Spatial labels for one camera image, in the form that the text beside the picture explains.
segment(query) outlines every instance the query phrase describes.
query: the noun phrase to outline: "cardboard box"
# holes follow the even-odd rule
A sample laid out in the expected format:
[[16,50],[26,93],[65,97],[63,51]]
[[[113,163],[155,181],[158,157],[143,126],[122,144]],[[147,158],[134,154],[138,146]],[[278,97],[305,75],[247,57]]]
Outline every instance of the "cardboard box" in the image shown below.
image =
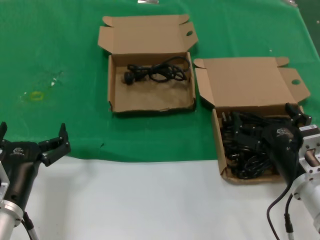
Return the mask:
[[227,168],[229,161],[220,133],[222,112],[246,111],[262,116],[287,115],[285,104],[297,105],[310,92],[294,68],[284,67],[287,57],[237,57],[195,59],[200,96],[210,103],[220,175],[235,184],[275,182],[282,178],[266,172],[243,180]]
[[[103,17],[98,45],[108,52],[108,101],[115,113],[194,109],[195,79],[188,50],[198,37],[188,15]],[[173,56],[186,57],[187,81],[157,83],[146,77],[132,85],[124,83],[128,64],[150,67]],[[186,68],[177,60],[172,64]]]

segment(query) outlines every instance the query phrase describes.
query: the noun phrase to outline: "black cable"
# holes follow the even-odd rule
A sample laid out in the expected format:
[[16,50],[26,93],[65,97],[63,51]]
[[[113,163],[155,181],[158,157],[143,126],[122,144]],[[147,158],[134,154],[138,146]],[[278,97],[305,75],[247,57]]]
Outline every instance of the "black cable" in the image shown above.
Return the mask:
[[24,226],[24,228],[25,228],[25,230],[26,230],[26,233],[28,234],[30,240],[33,240],[33,239],[31,238],[30,234],[29,234],[29,230],[28,230],[28,228],[27,228],[27,226],[26,226],[25,221],[24,221],[24,220],[21,220],[21,223],[22,223],[22,225]]
[[293,195],[290,194],[288,200],[286,201],[286,204],[285,204],[285,211],[284,211],[284,214],[289,214],[289,205],[290,205],[290,202],[293,198]]
[[289,190],[291,188],[291,185],[292,185],[292,183],[287,185],[285,190],[283,191],[283,193],[281,193],[281,195],[276,200],[274,200],[273,203],[271,203],[270,206],[266,210],[266,218],[268,219],[268,223],[270,225],[270,228],[271,228],[276,240],[280,240],[280,238],[278,237],[278,234],[277,234],[277,232],[276,232],[276,230],[274,228],[274,225],[271,222],[270,210],[274,207],[274,205],[276,205],[278,202],[280,202],[280,200],[289,192]]
[[290,214],[289,214],[289,205],[292,198],[293,198],[293,195],[290,194],[288,200],[286,201],[285,211],[284,211],[284,225],[285,225],[285,230],[288,234],[292,234],[294,232],[294,227],[291,223]]
[[[187,63],[187,68],[182,69],[177,65],[170,64],[170,62],[173,60],[183,60]],[[156,64],[151,67],[128,64],[127,69],[130,71],[124,73],[124,82],[127,85],[131,85],[134,83],[134,81],[139,81],[146,76],[149,76],[151,80],[157,83],[165,83],[169,80],[184,81],[187,80],[185,73],[190,70],[190,66],[191,64],[189,60],[184,56],[174,56],[160,64]],[[164,78],[157,79],[154,77],[154,75],[162,75]]]
[[28,213],[26,211],[23,214],[23,220],[21,220],[21,223],[24,226],[26,232],[28,233],[29,238],[31,240],[33,240],[32,237],[30,236],[29,231],[34,229],[35,226],[34,226],[33,222],[31,221],[31,219],[29,218]]
[[[296,154],[295,155],[295,158],[296,158],[296,164],[295,164],[295,175],[297,175],[297,170],[298,170],[298,165],[299,165],[299,155]],[[280,240],[280,238],[278,237],[278,234],[274,228],[274,225],[272,224],[272,221],[271,221],[271,218],[270,218],[270,210],[274,207],[274,205],[276,205],[278,202],[280,202],[281,199],[284,198],[284,196],[289,192],[291,186],[292,186],[292,183],[294,182],[296,178],[294,178],[285,188],[285,190],[283,191],[283,193],[281,193],[281,195],[276,199],[274,200],[270,206],[267,208],[266,210],[266,218],[268,220],[268,223],[270,225],[270,228],[275,236],[275,238],[277,240]],[[287,202],[286,202],[286,205],[285,205],[285,212],[288,213],[289,212],[289,204],[291,202],[291,199],[292,199],[292,194],[289,196]],[[291,221],[290,221],[290,215],[289,214],[284,214],[284,219],[285,219],[285,228],[286,228],[286,231],[287,233],[293,233],[293,227],[292,227],[292,224],[291,224]]]

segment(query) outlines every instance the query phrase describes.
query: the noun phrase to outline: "green surface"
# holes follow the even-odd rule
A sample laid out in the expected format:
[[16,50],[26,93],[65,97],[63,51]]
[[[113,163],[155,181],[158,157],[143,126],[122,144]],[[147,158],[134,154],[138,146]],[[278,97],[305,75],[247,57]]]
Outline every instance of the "green surface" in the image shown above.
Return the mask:
[[320,54],[320,1],[296,0],[302,18],[309,30],[314,46]]
[[216,158],[211,111],[199,100],[191,113],[112,115],[108,59],[97,45],[102,17],[108,15],[189,14],[199,38],[191,50],[193,59],[288,56],[312,94],[305,111],[320,124],[320,62],[297,8],[281,0],[136,2],[0,0],[0,115],[8,124],[8,140],[53,138],[65,122],[71,155],[78,158]]

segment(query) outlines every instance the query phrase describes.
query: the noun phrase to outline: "white table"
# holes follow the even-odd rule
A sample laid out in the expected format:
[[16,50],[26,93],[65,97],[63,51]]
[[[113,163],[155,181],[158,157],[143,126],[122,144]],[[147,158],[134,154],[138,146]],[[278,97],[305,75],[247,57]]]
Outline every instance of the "white table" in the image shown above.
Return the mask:
[[[41,240],[273,240],[266,210],[284,188],[231,185],[217,161],[64,157],[40,167],[26,210]],[[285,202],[271,211],[282,240]],[[296,240],[320,238],[302,202],[292,200],[290,213]],[[22,225],[11,239],[28,239]]]

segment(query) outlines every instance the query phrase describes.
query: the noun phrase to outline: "box lid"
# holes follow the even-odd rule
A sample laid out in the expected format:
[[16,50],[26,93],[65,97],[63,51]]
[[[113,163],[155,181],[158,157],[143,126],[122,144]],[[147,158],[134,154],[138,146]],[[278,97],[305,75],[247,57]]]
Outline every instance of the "box lid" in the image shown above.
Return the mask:
[[195,59],[202,98],[219,107],[271,106],[298,103],[310,92],[287,57]]
[[187,52],[198,37],[189,16],[104,16],[98,45],[112,54]]

